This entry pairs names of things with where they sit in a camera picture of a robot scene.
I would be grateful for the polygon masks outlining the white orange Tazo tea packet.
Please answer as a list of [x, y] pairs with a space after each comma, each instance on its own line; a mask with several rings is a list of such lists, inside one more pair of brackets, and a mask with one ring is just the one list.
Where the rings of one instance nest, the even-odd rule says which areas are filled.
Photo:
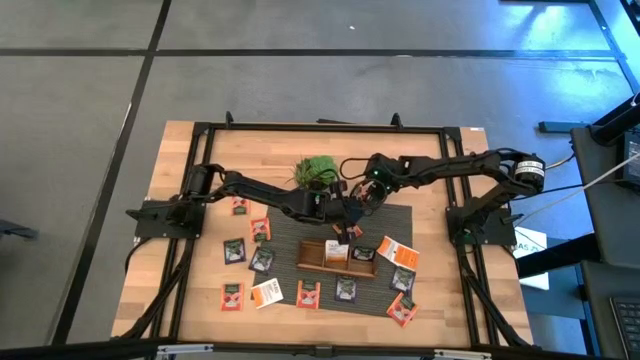
[[376, 252], [395, 266], [417, 271], [420, 253], [388, 236], [383, 237]]
[[340, 244], [337, 240], [325, 241], [325, 260], [327, 262], [346, 262], [348, 256], [348, 244]]
[[276, 278], [269, 279], [251, 288], [251, 296], [257, 309], [264, 308], [284, 299]]

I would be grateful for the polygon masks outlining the potted green succulent plant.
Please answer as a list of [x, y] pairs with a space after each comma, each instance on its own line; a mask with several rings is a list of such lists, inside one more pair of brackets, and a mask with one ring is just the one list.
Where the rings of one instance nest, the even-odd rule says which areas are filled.
[[293, 167], [292, 180], [297, 187], [324, 191], [339, 178], [337, 165], [328, 155], [302, 158]]

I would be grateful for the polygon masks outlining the wooden tea organizer tray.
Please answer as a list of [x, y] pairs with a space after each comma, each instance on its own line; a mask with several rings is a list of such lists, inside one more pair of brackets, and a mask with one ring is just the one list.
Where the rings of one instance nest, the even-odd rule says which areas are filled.
[[324, 244], [317, 241], [301, 241], [296, 267], [299, 270], [373, 279], [378, 268], [375, 260], [364, 261], [348, 257], [345, 261], [326, 259]]

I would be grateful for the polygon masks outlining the grey woven placemat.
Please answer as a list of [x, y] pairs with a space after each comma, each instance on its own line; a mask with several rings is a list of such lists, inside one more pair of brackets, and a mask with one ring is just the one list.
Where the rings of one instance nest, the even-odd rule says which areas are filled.
[[[266, 274], [254, 276], [255, 285], [271, 278], [278, 280], [284, 299], [282, 302], [294, 306], [297, 287], [300, 280], [321, 284], [319, 307], [325, 310], [343, 311], [371, 316], [385, 316], [386, 309], [397, 296], [390, 288], [395, 266], [377, 255], [372, 262], [376, 266], [373, 279], [359, 278], [351, 286], [355, 292], [352, 301], [340, 301], [336, 298], [337, 276], [331, 273], [307, 271], [297, 267], [302, 241], [316, 241], [320, 244], [336, 238], [335, 231], [329, 225], [309, 225], [296, 222], [279, 210], [269, 208], [272, 240], [265, 248], [274, 252], [271, 268]], [[383, 205], [373, 215], [363, 217], [358, 222], [362, 236], [353, 244], [360, 247], [377, 249], [384, 237], [388, 236], [405, 246], [413, 246], [412, 208], [401, 205]]]

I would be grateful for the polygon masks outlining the white paper sign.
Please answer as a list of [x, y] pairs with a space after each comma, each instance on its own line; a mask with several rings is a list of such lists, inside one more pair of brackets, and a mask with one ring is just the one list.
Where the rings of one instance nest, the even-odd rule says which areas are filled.
[[[515, 227], [514, 232], [516, 244], [512, 247], [512, 255], [516, 259], [543, 251], [547, 248], [547, 235], [543, 232], [523, 227]], [[543, 291], [548, 291], [550, 288], [549, 275], [547, 272], [521, 278], [519, 282], [521, 285]]]

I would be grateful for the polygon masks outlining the blue-grey metal bar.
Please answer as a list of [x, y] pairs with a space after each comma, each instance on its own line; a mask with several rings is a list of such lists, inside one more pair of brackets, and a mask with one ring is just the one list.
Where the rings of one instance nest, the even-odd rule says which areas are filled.
[[567, 134], [577, 127], [580, 127], [580, 124], [573, 122], [542, 121], [538, 123], [539, 131], [548, 134]]

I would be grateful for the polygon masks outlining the black desk leg bar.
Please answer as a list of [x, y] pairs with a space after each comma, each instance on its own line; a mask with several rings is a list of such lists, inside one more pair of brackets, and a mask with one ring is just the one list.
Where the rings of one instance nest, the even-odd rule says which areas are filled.
[[528, 278], [582, 261], [600, 260], [598, 241], [591, 233], [518, 258], [518, 277]]

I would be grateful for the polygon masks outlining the dark grey desk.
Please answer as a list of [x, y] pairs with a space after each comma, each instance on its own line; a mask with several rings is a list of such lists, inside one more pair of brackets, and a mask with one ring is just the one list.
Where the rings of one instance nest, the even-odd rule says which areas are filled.
[[599, 355], [627, 360], [610, 299], [640, 297], [640, 269], [583, 261], [580, 270]]
[[584, 184], [591, 221], [604, 262], [640, 269], [640, 192], [615, 183], [615, 147], [597, 144], [588, 128], [575, 128], [571, 140]]

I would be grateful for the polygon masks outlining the black slanted beam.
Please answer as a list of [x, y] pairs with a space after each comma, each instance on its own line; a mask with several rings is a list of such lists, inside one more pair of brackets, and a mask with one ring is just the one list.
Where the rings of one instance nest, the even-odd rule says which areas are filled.
[[640, 125], [640, 91], [600, 120], [588, 126], [591, 138], [601, 146], [612, 145], [626, 131]]

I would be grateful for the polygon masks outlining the black keyboard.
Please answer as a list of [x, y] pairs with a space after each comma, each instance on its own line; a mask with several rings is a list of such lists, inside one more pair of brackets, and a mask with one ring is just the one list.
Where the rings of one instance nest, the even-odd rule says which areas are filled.
[[627, 360], [640, 360], [640, 297], [610, 299]]

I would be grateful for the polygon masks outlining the black metal crossbar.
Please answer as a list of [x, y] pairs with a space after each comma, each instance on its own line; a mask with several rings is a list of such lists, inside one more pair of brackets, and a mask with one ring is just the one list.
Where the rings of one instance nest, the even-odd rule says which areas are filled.
[[[250, 343], [177, 343], [172, 338], [124, 339], [101, 342], [58, 344], [38, 347], [0, 349], [0, 360], [131, 360], [157, 356], [161, 345], [213, 344], [215, 352], [283, 353], [313, 356], [316, 345], [250, 344]], [[335, 356], [415, 356], [433, 360], [435, 349], [429, 347], [334, 346]], [[467, 350], [486, 352], [493, 360], [618, 360], [614, 358], [543, 351], [535, 347], [474, 345]]]

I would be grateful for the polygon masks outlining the grey metal object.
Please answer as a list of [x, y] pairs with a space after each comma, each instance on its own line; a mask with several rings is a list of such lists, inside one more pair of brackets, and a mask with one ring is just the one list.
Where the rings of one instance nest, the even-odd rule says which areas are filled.
[[0, 238], [7, 235], [21, 237], [25, 240], [35, 240], [38, 234], [39, 232], [35, 229], [0, 219]]

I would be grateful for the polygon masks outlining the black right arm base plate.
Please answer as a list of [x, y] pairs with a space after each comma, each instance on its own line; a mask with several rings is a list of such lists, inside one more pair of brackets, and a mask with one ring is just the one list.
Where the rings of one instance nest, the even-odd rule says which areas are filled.
[[513, 222], [517, 216], [508, 208], [463, 216], [462, 207], [445, 210], [449, 240], [454, 245], [515, 245]]

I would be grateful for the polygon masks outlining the silver metal bracket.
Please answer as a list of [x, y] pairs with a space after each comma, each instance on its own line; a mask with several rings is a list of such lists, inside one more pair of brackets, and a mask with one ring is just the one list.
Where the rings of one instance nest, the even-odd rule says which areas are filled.
[[493, 360], [486, 352], [476, 352], [454, 349], [435, 349], [433, 360]]
[[213, 344], [173, 344], [159, 346], [156, 355], [171, 357], [181, 354], [207, 353], [213, 351]]

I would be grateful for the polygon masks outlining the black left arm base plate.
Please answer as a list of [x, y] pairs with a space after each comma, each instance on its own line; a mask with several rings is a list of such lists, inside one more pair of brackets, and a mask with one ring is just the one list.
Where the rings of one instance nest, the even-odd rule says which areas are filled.
[[140, 238], [198, 238], [202, 233], [206, 206], [194, 201], [144, 201], [140, 209], [126, 214], [136, 222]]

